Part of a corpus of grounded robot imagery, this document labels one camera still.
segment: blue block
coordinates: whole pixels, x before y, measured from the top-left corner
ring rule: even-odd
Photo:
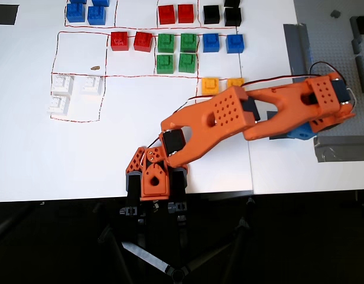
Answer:
[[[242,53],[245,49],[241,34],[230,34],[226,39],[227,53]]]
[[[219,52],[219,34],[203,34],[203,52]]]
[[[66,18],[69,22],[85,22],[85,6],[83,4],[67,4]]]
[[[291,130],[287,133],[288,138],[300,139],[300,140],[309,140],[312,137],[316,136],[317,133],[312,132],[312,128],[309,122],[304,123],[303,125]]]
[[[87,11],[87,20],[90,25],[105,25],[106,8],[103,6],[90,6]]]
[[[78,4],[78,3],[86,4],[86,0],[70,0],[70,3],[73,3],[73,4]]]
[[[110,5],[110,0],[93,0],[93,5],[108,7]]]

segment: robotic arm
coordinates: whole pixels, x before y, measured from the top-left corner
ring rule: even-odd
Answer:
[[[277,115],[258,122],[255,100],[274,104]],[[127,167],[127,191],[136,187],[141,201],[168,199],[171,172],[177,169],[187,174],[187,164],[220,141],[237,133],[243,133],[246,140],[285,134],[306,123],[317,133],[354,117],[349,101],[338,73],[255,91],[230,87],[210,100],[176,111],[161,123],[161,146],[140,147]],[[187,143],[181,130],[186,126],[192,130]]]

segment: white tabletop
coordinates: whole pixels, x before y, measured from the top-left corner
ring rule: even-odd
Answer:
[[[225,35],[236,30],[223,28],[222,0],[199,0],[203,28],[196,17],[184,29],[176,24],[172,30],[157,28],[157,2],[193,3],[197,12],[196,0],[137,2],[143,4],[137,5],[141,9],[134,8],[132,1],[120,0],[116,5],[111,0],[106,26],[100,28],[69,27],[62,0],[21,3],[15,25],[0,25],[0,201],[125,196],[125,169],[132,155],[156,138],[164,118],[187,98],[201,94],[202,80],[197,78],[218,77],[224,89],[226,78],[255,80],[290,74],[282,25],[296,23],[293,0],[242,1],[238,33],[244,35],[246,49],[240,55],[241,67],[237,54],[226,54]],[[206,29],[203,6],[214,4],[221,5],[222,19],[215,28]],[[109,47],[112,31],[127,31],[131,45],[137,28],[155,36],[219,33],[223,35],[220,52],[203,53],[200,35],[199,74],[175,71],[175,78],[154,76],[155,41],[151,53],[132,47],[113,52]],[[175,38],[175,68],[179,38]],[[92,71],[93,66],[100,70]],[[76,91],[68,116],[52,117],[61,121],[46,113],[51,72],[74,77]],[[79,93],[83,75],[105,76],[101,96]],[[263,117],[267,109],[273,109],[258,106]],[[239,134],[192,162],[187,192],[364,188],[364,162],[318,164],[311,141],[263,139],[248,145]],[[305,172],[307,178],[301,180],[300,173]]]

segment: yellow block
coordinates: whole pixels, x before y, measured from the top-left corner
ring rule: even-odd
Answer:
[[[228,79],[227,88],[232,87],[232,86],[239,86],[240,87],[244,83],[245,83],[244,78]]]
[[[202,95],[217,95],[219,93],[219,79],[218,78],[203,78],[201,80],[201,93]]]

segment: black floor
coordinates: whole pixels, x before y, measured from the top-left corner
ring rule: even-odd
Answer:
[[[190,258],[233,232],[247,198],[211,201],[189,195]],[[355,193],[305,193],[254,197],[252,234],[241,283],[364,283],[364,216]],[[97,244],[100,202],[120,238],[131,222],[119,216],[123,199],[49,201],[37,205],[0,241],[0,283],[117,283],[112,262]],[[0,223],[23,203],[0,204]],[[174,217],[162,209],[147,222],[147,249],[178,265]],[[230,249],[188,275],[184,283],[220,283]],[[157,269],[125,254],[137,283],[172,283]]]

